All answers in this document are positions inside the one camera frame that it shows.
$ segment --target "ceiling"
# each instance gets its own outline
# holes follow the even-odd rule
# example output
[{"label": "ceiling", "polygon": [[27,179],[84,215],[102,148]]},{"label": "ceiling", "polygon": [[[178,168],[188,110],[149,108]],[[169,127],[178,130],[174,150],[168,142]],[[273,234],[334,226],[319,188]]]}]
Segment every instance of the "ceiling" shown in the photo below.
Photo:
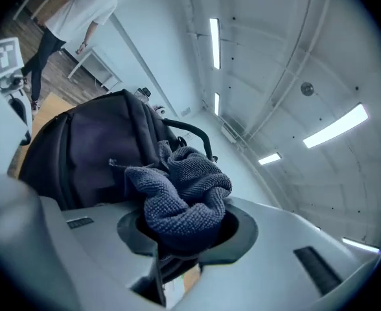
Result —
[{"label": "ceiling", "polygon": [[[381,246],[381,33],[357,0],[182,0],[205,107],[238,134],[279,205],[335,237]],[[209,18],[220,20],[221,70]],[[315,93],[304,96],[303,82]],[[362,103],[369,120],[303,139]]]}]

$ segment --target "black pants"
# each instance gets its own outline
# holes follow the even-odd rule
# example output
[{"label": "black pants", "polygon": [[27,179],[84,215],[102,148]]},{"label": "black pants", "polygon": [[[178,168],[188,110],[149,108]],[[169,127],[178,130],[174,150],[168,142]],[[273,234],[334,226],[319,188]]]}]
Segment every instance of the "black pants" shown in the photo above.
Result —
[{"label": "black pants", "polygon": [[49,29],[46,29],[37,53],[22,68],[24,77],[32,72],[32,100],[38,100],[40,97],[42,70],[47,65],[49,56],[58,51],[63,44],[65,44],[64,41],[59,40]]}]

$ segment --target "white t-shirt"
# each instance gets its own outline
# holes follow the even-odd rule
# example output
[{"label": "white t-shirt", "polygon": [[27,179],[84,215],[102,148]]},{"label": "white t-shirt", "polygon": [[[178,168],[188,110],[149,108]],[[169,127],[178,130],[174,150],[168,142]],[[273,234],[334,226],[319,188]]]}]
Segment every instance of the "white t-shirt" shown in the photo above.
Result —
[{"label": "white t-shirt", "polygon": [[115,10],[117,0],[70,0],[45,25],[62,41],[71,41],[92,21],[105,24]]}]

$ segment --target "black backpack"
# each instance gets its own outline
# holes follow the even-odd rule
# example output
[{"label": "black backpack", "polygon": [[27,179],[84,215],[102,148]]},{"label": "black backpack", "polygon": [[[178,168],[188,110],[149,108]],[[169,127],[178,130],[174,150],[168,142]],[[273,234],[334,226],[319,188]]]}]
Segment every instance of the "black backpack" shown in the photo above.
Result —
[{"label": "black backpack", "polygon": [[19,179],[40,196],[51,197],[61,210],[124,201],[122,177],[109,166],[158,164],[157,143],[168,140],[172,151],[186,142],[169,127],[203,139],[212,160],[209,138],[200,129],[162,119],[127,90],[98,97],[62,113],[37,134],[23,162]]}]

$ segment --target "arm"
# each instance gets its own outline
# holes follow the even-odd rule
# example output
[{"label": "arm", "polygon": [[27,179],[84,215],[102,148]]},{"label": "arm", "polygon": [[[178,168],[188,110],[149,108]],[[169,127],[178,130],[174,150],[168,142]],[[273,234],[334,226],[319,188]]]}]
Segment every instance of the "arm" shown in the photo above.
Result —
[{"label": "arm", "polygon": [[91,24],[88,26],[88,29],[87,29],[87,32],[86,32],[86,36],[84,38],[84,41],[82,42],[80,48],[76,51],[77,54],[81,54],[82,51],[87,47],[87,44],[89,42],[89,40],[91,39],[95,29],[97,29],[97,23],[95,23],[94,21],[91,22]]}]

